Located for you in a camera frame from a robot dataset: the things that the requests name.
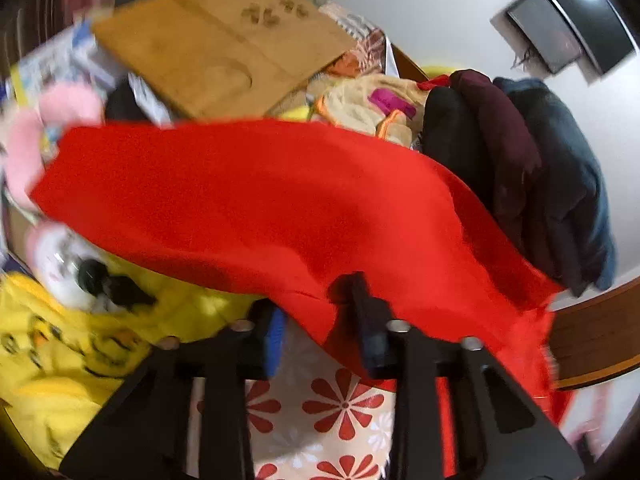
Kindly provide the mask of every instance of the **red flower pattern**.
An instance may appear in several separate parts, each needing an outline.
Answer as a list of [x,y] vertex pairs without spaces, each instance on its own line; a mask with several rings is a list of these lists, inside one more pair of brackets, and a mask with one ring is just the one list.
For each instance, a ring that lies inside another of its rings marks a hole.
[[373,464],[373,455],[367,455],[362,459],[360,465],[353,470],[356,458],[351,455],[340,457],[340,471],[331,462],[320,462],[316,467],[318,471],[327,473],[331,476],[315,476],[311,480],[360,480],[361,478],[370,478],[378,473],[378,466]]
[[260,433],[270,433],[273,431],[273,423],[267,420],[263,416],[257,415],[257,413],[278,413],[282,409],[282,405],[276,399],[260,400],[254,402],[258,397],[266,394],[271,385],[269,381],[255,381],[249,388],[246,394],[246,408],[248,412],[249,422],[254,425],[254,428]]
[[358,381],[353,390],[350,390],[353,376],[346,368],[337,370],[335,373],[337,390],[324,379],[315,379],[311,383],[311,389],[316,394],[330,401],[307,400],[302,404],[303,411],[310,415],[330,412],[329,415],[314,424],[314,428],[319,433],[326,433],[331,430],[340,416],[342,416],[338,436],[342,440],[351,440],[356,435],[351,417],[355,418],[361,427],[366,428],[371,423],[372,415],[363,412],[362,409],[378,408],[384,402],[385,396],[382,394],[362,398],[371,390],[371,387],[362,384],[360,381]]
[[265,464],[255,474],[255,480],[267,480],[267,478],[275,475],[278,472],[278,468],[273,464]]

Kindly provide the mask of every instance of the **metal screw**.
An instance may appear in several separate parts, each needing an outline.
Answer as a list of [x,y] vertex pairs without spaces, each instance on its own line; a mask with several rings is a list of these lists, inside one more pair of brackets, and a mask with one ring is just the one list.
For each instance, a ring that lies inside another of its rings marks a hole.
[[255,325],[253,321],[249,321],[248,319],[238,319],[234,321],[230,327],[234,332],[251,332]]
[[478,350],[482,350],[484,345],[477,337],[465,337],[462,340],[462,348],[471,352],[477,352]]
[[180,346],[180,339],[178,339],[175,335],[171,335],[158,341],[158,344],[156,346],[158,346],[158,348],[162,350],[175,350],[178,348],[178,346]]
[[411,330],[411,325],[403,319],[392,319],[386,324],[386,329],[389,330],[389,332],[404,334]]

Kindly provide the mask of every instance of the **red fabric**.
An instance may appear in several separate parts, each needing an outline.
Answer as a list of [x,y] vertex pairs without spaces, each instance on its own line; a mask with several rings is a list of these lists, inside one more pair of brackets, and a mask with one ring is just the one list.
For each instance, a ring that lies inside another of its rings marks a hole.
[[417,85],[420,90],[426,92],[427,90],[433,90],[434,88],[436,88],[436,86],[449,86],[449,83],[449,76],[443,74],[434,77],[433,79],[429,79],[428,81],[417,83]]
[[541,345],[559,287],[420,153],[320,123],[81,127],[31,197],[140,266],[269,296],[361,375],[332,284],[362,270],[373,295],[428,335],[482,339],[551,415]]

